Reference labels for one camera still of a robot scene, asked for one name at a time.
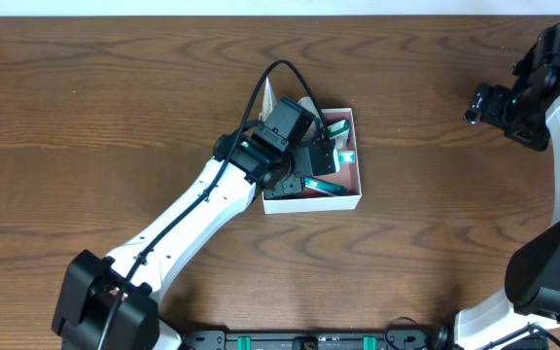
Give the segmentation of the clear blue soap dispenser bottle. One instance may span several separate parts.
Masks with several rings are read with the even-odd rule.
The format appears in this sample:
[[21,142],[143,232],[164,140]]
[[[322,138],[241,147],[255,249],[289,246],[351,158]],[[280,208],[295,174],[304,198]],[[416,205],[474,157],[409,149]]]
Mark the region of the clear blue soap dispenser bottle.
[[303,97],[298,101],[298,104],[308,112],[314,115],[312,124],[308,127],[305,132],[303,139],[308,140],[317,134],[317,126],[321,121],[321,116],[314,106],[314,103],[310,97]]

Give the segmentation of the white Pantene tube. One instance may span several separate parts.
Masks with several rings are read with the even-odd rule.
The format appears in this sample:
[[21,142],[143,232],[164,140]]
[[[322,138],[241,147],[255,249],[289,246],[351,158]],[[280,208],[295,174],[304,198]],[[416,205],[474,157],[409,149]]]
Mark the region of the white Pantene tube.
[[260,120],[262,122],[265,122],[268,119],[276,105],[277,99],[272,88],[271,81],[269,78],[266,78],[264,81],[262,111],[260,113]]

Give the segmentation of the small green white box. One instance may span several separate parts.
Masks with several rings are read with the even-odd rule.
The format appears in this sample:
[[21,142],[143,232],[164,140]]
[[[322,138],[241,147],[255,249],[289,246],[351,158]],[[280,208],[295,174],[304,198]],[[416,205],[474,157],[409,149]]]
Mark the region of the small green white box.
[[328,126],[329,139],[334,141],[337,150],[343,150],[347,146],[351,124],[347,120],[340,120]]

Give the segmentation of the Colgate toothpaste tube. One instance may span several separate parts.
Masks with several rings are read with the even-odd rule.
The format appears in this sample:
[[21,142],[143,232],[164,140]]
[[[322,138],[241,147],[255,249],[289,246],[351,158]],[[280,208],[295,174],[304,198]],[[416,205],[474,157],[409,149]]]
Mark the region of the Colgate toothpaste tube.
[[345,196],[347,194],[347,189],[338,184],[313,177],[304,177],[303,180],[306,188],[318,193],[323,193],[328,196]]

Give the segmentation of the green white toothbrush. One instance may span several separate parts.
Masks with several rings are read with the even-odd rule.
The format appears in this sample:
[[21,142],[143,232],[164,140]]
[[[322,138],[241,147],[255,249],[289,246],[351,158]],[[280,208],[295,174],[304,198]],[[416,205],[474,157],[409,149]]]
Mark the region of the green white toothbrush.
[[350,150],[338,151],[337,158],[340,164],[355,163],[357,159],[355,152]]

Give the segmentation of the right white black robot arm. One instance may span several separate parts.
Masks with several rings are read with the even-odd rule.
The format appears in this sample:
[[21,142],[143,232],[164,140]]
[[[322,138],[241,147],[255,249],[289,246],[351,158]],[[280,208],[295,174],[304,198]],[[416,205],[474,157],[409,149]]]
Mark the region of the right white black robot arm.
[[552,150],[551,224],[512,255],[500,291],[456,314],[453,349],[560,347],[552,333],[560,328],[560,21],[541,32],[511,73],[513,87],[478,85],[464,119],[495,126],[534,151]]

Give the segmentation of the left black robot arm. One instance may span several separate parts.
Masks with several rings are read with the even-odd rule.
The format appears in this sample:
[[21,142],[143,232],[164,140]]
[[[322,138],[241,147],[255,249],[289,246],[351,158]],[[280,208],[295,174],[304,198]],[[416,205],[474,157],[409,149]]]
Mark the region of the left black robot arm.
[[264,121],[222,135],[194,183],[139,234],[70,262],[52,331],[65,349],[181,348],[158,307],[189,260],[260,192],[298,193],[303,177],[337,168],[322,114],[282,98]]

